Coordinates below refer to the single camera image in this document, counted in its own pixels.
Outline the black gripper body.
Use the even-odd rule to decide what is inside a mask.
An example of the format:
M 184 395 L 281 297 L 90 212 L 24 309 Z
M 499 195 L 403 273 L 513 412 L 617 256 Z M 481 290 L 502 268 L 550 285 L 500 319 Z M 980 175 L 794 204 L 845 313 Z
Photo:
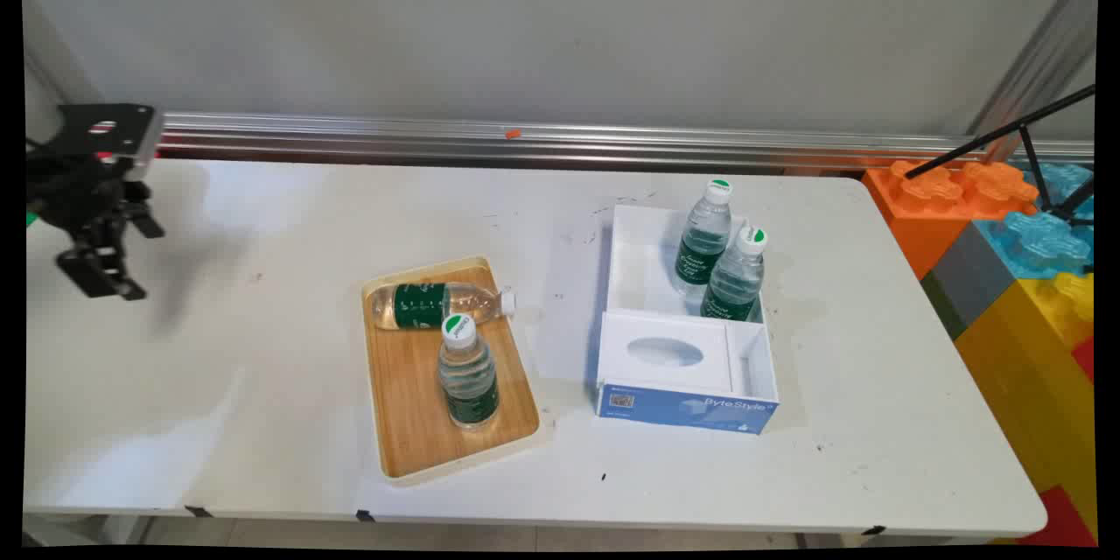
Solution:
M 125 176 L 132 157 L 105 161 L 100 153 L 57 153 L 36 148 L 25 153 L 25 209 L 68 234 L 91 228 L 123 209 Z

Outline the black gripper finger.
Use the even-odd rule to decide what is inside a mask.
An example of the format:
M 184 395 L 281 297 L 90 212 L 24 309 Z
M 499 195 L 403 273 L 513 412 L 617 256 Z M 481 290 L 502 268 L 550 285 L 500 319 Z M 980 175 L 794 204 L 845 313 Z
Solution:
M 164 237 L 164 226 L 153 217 L 151 205 L 152 192 L 144 181 L 123 181 L 122 200 L 116 205 L 116 237 L 123 239 L 128 225 L 136 226 L 137 232 L 148 240 Z
M 56 256 L 56 265 L 88 298 L 147 298 L 127 269 L 123 226 L 87 226 L 71 233 L 73 246 Z

